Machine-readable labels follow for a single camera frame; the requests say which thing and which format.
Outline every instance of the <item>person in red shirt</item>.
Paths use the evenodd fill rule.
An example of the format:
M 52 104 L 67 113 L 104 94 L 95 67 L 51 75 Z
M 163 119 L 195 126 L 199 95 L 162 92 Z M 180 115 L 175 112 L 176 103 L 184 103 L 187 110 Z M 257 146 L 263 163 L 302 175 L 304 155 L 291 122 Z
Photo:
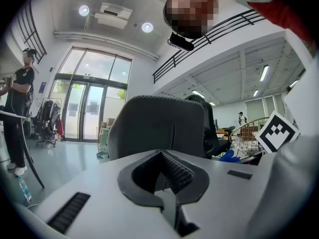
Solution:
M 313 39 L 301 18 L 283 0 L 246 0 L 271 23 L 288 28 L 301 40 L 313 46 Z M 198 39 L 208 30 L 207 23 L 218 13 L 217 0 L 166 0 L 165 22 L 179 35 Z

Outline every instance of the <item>sneaker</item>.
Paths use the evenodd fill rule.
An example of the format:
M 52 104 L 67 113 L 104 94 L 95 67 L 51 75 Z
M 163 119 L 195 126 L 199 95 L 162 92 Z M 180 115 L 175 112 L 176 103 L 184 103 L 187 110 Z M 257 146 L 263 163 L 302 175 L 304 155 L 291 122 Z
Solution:
M 17 167 L 14 171 L 14 174 L 16 176 L 21 176 L 22 174 L 24 174 L 24 172 L 27 170 L 27 166 L 25 167 Z
M 16 168 L 16 165 L 15 165 L 15 163 L 10 163 L 9 165 L 6 165 L 6 168 L 7 168 L 8 170 L 12 170 L 12 169 L 15 169 L 15 168 Z

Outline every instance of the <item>black metal railing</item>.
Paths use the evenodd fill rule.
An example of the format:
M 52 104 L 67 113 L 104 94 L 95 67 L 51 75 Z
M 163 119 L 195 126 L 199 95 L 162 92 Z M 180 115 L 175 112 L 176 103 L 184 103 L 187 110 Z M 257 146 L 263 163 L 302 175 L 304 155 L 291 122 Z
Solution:
M 39 64 L 41 59 L 47 53 L 34 24 L 31 1 L 29 1 L 17 15 L 17 25 L 19 27 L 19 33 L 24 44 L 26 44 L 26 46 L 28 46 L 30 49 L 36 50 L 37 55 L 35 58 L 37 63 Z
M 171 56 L 163 65 L 161 65 L 161 67 L 153 73 L 154 83 L 171 69 L 176 67 L 180 62 L 189 57 L 191 54 L 195 53 L 208 44 L 213 44 L 212 42 L 217 40 L 218 38 L 247 25 L 254 25 L 254 23 L 264 19 L 264 17 L 262 17 L 258 12 L 252 9 L 235 15 L 213 26 L 202 38 L 191 41 L 191 43 L 193 43 L 195 46 L 194 50 L 190 52 L 179 50 L 173 56 Z

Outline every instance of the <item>black t-shirt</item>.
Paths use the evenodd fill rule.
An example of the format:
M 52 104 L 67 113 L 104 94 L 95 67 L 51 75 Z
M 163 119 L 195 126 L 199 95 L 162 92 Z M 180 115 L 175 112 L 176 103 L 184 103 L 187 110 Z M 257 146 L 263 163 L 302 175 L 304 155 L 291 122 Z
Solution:
M 32 85 L 34 80 L 34 70 L 32 67 L 21 68 L 17 70 L 13 75 L 13 82 L 20 85 L 29 84 Z M 9 113 L 15 113 L 17 115 L 23 115 L 26 97 L 28 94 L 18 92 L 14 89 L 10 89 L 5 103 L 5 111 Z

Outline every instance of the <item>red shirt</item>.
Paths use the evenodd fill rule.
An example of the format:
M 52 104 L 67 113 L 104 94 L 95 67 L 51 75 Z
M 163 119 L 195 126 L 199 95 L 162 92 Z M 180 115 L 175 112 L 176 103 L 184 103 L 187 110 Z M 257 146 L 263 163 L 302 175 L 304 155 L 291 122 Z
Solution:
M 312 46 L 313 38 L 310 36 L 301 18 L 283 0 L 248 2 L 248 5 L 254 8 L 271 23 L 282 28 L 290 29 L 301 40 Z

